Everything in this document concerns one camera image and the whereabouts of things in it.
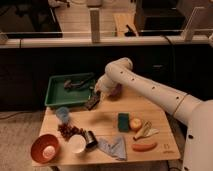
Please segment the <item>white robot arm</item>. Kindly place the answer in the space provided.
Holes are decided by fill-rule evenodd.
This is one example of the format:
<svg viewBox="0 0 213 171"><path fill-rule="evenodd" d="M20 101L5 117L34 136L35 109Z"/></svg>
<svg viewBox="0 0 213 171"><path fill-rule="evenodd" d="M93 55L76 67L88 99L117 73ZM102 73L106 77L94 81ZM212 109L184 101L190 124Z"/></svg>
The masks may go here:
<svg viewBox="0 0 213 171"><path fill-rule="evenodd" d="M182 171L213 171L213 100L188 93L135 74L129 58L105 66L95 90L111 94L118 84L127 86L187 126Z"/></svg>

